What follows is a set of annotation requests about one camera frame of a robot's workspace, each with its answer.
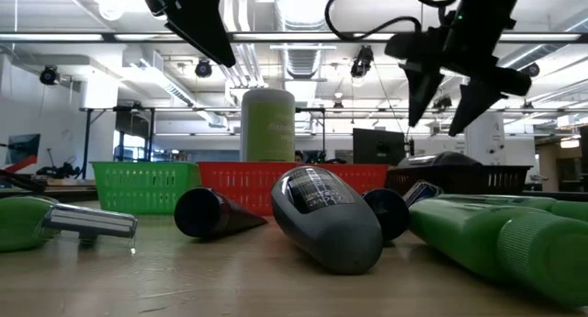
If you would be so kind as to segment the green toiletry bottle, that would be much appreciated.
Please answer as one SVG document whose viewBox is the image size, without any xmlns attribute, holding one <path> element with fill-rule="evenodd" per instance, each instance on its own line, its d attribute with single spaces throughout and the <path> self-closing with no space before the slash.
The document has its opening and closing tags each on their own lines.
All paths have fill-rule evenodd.
<svg viewBox="0 0 588 317">
<path fill-rule="evenodd" d="M 420 200 L 409 212 L 410 232 L 471 273 L 588 306 L 588 221 L 441 198 Z"/>
<path fill-rule="evenodd" d="M 58 200 L 43 196 L 0 198 L 0 253 L 38 248 L 58 232 L 42 226 Z"/>
<path fill-rule="evenodd" d="M 554 215 L 580 221 L 588 221 L 588 202 L 557 200 L 546 197 L 509 195 L 442 194 L 438 198 L 464 203 L 483 203 L 500 206 L 517 206 L 542 209 Z"/>
</svg>

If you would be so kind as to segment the round ceiling lamp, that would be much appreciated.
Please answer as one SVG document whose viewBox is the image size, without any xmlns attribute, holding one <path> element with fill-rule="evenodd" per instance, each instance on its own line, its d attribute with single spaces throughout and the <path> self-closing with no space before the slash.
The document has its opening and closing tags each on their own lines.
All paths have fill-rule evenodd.
<svg viewBox="0 0 588 317">
<path fill-rule="evenodd" d="M 96 0 L 98 11 L 102 18 L 107 21 L 116 21 L 122 18 L 124 10 L 121 8 L 120 0 Z"/>
</svg>

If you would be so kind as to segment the black slotted plastic basket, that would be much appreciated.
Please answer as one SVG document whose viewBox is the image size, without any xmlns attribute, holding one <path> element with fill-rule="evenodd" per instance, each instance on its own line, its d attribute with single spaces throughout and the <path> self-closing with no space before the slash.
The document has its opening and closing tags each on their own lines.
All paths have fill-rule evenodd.
<svg viewBox="0 0 588 317">
<path fill-rule="evenodd" d="M 385 187 L 405 194 L 423 180 L 449 194 L 514 195 L 525 186 L 528 165 L 431 165 L 389 170 Z"/>
</svg>

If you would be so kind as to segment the dark navy toiletry tube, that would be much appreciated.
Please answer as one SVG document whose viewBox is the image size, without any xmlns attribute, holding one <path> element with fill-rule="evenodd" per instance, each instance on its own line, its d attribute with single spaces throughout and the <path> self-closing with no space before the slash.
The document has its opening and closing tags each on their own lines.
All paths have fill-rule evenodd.
<svg viewBox="0 0 588 317">
<path fill-rule="evenodd" d="M 409 208 L 401 195 L 387 188 L 368 191 L 363 199 L 376 215 L 384 241 L 391 241 L 407 231 Z"/>
<path fill-rule="evenodd" d="M 210 188 L 185 192 L 175 204 L 177 229 L 193 238 L 213 240 L 267 224 L 267 220 Z"/>
</svg>

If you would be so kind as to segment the silver ceiling air duct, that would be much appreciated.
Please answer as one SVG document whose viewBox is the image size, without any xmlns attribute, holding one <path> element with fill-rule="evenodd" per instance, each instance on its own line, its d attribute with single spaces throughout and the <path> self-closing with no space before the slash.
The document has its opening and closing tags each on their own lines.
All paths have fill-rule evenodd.
<svg viewBox="0 0 588 317">
<path fill-rule="evenodd" d="M 289 32 L 324 31 L 324 9 L 328 0 L 275 0 L 279 28 Z M 293 79 L 311 79 L 319 70 L 322 52 L 319 50 L 282 51 L 286 72 Z"/>
</svg>

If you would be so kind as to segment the black table rig frame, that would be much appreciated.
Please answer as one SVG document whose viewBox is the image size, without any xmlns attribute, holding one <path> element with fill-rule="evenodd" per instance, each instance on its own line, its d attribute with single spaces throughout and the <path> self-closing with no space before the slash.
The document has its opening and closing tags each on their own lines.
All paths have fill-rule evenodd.
<svg viewBox="0 0 588 317">
<path fill-rule="evenodd" d="M 46 185 L 38 183 L 27 176 L 0 169 L 0 189 L 4 188 L 16 189 L 28 193 L 44 193 Z"/>
</svg>

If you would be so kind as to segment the black overhead frame bar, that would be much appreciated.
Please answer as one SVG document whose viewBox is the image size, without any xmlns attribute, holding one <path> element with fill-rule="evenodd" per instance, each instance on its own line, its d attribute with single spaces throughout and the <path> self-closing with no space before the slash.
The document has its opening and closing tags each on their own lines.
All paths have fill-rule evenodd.
<svg viewBox="0 0 588 317">
<path fill-rule="evenodd" d="M 331 32 L 230 32 L 231 43 L 342 43 Z M 6 43 L 182 43 L 180 37 L 165 33 L 65 33 L 0 32 Z M 500 39 L 504 44 L 588 44 L 588 33 L 508 32 Z"/>
</svg>

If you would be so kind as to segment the red packet with blue tool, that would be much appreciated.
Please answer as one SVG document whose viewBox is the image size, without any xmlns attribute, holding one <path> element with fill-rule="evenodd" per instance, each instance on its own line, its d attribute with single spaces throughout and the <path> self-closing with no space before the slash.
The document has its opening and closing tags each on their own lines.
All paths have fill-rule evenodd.
<svg viewBox="0 0 588 317">
<path fill-rule="evenodd" d="M 271 189 L 295 163 L 198 162 L 201 185 L 237 202 L 252 213 L 273 215 Z"/>
</svg>

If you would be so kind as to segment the green packet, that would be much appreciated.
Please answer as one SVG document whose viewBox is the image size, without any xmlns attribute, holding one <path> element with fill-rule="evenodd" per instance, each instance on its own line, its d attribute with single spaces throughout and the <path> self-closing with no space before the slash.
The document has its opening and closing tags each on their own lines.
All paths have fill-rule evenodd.
<svg viewBox="0 0 588 317">
<path fill-rule="evenodd" d="M 103 210 L 132 215 L 172 215 L 176 202 L 200 185 L 196 164 L 93 162 Z"/>
</svg>

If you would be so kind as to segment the white green wipes canister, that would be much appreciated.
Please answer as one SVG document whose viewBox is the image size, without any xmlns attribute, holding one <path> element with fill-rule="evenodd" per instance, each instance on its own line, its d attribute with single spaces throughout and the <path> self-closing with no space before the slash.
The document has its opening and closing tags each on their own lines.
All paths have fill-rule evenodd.
<svg viewBox="0 0 588 317">
<path fill-rule="evenodd" d="M 241 105 L 241 160 L 285 162 L 295 158 L 295 97 L 273 88 L 251 89 Z"/>
</svg>

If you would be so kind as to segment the black computer monitor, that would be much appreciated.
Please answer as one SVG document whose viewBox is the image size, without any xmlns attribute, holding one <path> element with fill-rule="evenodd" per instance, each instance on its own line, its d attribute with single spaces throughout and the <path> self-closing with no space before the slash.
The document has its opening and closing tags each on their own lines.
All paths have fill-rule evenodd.
<svg viewBox="0 0 588 317">
<path fill-rule="evenodd" d="M 353 163 L 397 165 L 406 157 L 404 134 L 353 129 Z"/>
</svg>

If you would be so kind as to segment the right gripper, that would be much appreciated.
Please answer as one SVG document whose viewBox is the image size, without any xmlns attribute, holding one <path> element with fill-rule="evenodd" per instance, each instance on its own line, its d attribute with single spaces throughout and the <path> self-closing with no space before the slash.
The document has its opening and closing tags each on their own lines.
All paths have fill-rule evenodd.
<svg viewBox="0 0 588 317">
<path fill-rule="evenodd" d="M 493 56 L 503 30 L 514 23 L 509 17 L 486 20 L 480 12 L 449 12 L 441 16 L 438 28 L 444 30 L 444 37 L 440 52 L 421 61 L 404 60 L 402 66 L 409 85 L 409 126 L 416 126 L 435 96 L 445 78 L 440 73 L 442 67 L 471 79 L 460 86 L 461 99 L 448 132 L 451 137 L 506 98 L 503 93 L 526 94 L 530 77 L 499 67 Z"/>
</svg>

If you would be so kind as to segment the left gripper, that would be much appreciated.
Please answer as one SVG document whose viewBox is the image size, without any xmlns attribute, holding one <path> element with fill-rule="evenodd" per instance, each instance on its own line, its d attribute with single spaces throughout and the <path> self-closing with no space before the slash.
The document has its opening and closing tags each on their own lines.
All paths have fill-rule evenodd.
<svg viewBox="0 0 588 317">
<path fill-rule="evenodd" d="M 219 11 L 220 0 L 144 0 L 154 17 L 167 16 L 165 26 L 217 64 L 236 64 Z"/>
</svg>

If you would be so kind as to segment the wall poster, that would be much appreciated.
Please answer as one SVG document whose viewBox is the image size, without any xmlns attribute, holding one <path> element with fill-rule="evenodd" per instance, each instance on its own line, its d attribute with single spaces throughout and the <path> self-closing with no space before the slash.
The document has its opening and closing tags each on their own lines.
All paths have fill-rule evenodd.
<svg viewBox="0 0 588 317">
<path fill-rule="evenodd" d="M 16 173 L 38 161 L 40 147 L 40 135 L 20 134 L 8 137 L 6 147 L 6 164 L 5 170 L 9 173 Z"/>
</svg>

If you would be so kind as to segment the white cabinet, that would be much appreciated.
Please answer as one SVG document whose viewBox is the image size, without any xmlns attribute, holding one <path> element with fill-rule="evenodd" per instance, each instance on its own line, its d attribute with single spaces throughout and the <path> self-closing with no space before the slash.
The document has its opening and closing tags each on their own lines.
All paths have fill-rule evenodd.
<svg viewBox="0 0 588 317">
<path fill-rule="evenodd" d="M 485 112 L 465 129 L 466 154 L 484 165 L 505 165 L 503 114 Z"/>
</svg>

